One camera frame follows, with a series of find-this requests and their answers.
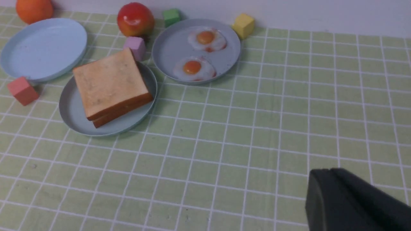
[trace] white wall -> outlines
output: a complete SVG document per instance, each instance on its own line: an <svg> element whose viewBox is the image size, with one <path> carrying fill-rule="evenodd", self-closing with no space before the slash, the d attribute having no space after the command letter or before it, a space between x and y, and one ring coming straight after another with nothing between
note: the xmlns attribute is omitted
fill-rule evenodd
<svg viewBox="0 0 411 231"><path fill-rule="evenodd" d="M116 14L133 0L53 0L61 9ZM13 6L16 0L0 0ZM232 23L244 12L259 25L294 30L411 37L411 0L139 0L155 17L178 8L187 18Z"/></svg>

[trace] red cube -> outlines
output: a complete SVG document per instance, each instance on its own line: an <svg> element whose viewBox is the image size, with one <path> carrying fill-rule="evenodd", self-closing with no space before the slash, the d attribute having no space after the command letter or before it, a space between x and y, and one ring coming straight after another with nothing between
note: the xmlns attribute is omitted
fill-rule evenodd
<svg viewBox="0 0 411 231"><path fill-rule="evenodd" d="M34 90L24 76L19 77L7 84L7 88L14 98L16 98L16 100L18 100L23 106L26 106L39 98L39 94L36 90Z"/></svg>

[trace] red apple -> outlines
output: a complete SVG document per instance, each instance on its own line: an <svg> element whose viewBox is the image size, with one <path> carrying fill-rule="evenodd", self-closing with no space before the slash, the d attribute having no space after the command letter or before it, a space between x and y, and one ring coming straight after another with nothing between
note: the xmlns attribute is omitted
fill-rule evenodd
<svg viewBox="0 0 411 231"><path fill-rule="evenodd" d="M124 5L117 15L117 25L124 36L146 37L154 29L154 16L143 4L132 2Z"/></svg>

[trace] toy block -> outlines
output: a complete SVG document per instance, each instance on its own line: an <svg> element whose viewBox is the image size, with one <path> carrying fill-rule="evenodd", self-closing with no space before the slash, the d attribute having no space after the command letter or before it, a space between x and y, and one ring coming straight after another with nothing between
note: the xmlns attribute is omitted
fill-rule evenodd
<svg viewBox="0 0 411 231"><path fill-rule="evenodd" d="M39 98L39 94L36 90L34 90L24 76L19 77L7 84L7 88L14 98L16 98L16 100L23 106L26 106Z"/></svg>
<svg viewBox="0 0 411 231"><path fill-rule="evenodd" d="M169 27L181 20L178 9L169 9L163 11L164 26Z"/></svg>
<svg viewBox="0 0 411 231"><path fill-rule="evenodd" d="M127 37L126 42L124 43L123 49L130 48L134 60L142 61L145 54L145 44L144 40L139 37Z"/></svg>
<svg viewBox="0 0 411 231"><path fill-rule="evenodd" d="M241 39L245 39L253 33L254 18L246 14L240 14L231 27Z"/></svg>

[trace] green cube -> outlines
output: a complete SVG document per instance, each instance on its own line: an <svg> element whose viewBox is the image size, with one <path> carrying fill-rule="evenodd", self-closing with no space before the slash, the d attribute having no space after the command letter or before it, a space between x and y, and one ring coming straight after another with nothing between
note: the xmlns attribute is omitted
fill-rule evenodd
<svg viewBox="0 0 411 231"><path fill-rule="evenodd" d="M176 22L179 22L180 14L178 13L178 9L169 9L163 11L163 18L165 27L169 27L175 24Z"/></svg>

